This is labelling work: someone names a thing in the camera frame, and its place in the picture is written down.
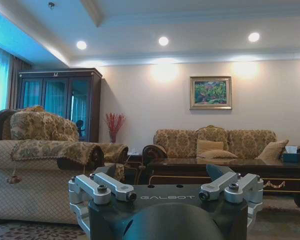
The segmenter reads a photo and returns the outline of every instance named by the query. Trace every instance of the floor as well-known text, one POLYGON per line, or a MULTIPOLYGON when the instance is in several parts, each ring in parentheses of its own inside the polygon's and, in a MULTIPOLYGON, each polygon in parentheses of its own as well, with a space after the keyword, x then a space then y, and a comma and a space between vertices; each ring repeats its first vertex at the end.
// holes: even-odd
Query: floor
MULTIPOLYGON (((9 222, 0 224, 0 240, 87 240, 76 225, 9 222)), ((264 196, 263 210, 258 213, 248 240, 300 240, 300 208, 293 198, 264 196)))

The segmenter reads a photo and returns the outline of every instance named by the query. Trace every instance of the framed painting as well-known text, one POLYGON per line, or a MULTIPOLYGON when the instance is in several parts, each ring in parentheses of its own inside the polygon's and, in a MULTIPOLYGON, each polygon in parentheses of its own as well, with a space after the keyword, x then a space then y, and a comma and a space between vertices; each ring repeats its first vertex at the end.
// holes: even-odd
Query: framed painting
POLYGON ((190 109, 232 109, 230 76, 191 76, 190 109))

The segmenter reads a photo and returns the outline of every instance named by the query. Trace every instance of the red flower arrangement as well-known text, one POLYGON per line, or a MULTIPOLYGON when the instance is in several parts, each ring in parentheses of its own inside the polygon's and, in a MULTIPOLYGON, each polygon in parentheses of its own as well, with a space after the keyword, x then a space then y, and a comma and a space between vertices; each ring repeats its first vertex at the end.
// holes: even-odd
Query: red flower arrangement
POLYGON ((111 143, 116 142, 117 133, 125 121, 126 117, 123 114, 115 114, 113 112, 105 114, 105 122, 109 129, 111 143))

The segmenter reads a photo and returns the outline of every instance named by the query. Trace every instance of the vase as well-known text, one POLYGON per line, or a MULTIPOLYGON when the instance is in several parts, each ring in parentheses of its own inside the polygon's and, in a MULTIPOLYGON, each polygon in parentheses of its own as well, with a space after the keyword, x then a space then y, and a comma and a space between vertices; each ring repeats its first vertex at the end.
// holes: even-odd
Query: vase
POLYGON ((112 144, 114 144, 116 142, 117 132, 116 131, 109 131, 109 136, 110 136, 110 142, 112 144))

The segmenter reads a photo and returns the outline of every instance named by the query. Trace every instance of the wooden coffee table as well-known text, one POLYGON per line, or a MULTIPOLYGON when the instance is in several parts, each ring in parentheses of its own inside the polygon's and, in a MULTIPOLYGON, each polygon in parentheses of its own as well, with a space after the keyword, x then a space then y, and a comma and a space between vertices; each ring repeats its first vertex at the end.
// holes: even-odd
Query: wooden coffee table
POLYGON ((300 163, 279 160, 264 162, 256 159, 223 159, 207 161, 196 158, 159 158, 147 166, 149 184, 205 184, 211 182, 206 164, 230 167, 242 176, 247 173, 260 175, 264 192, 294 194, 294 202, 300 207, 300 163))

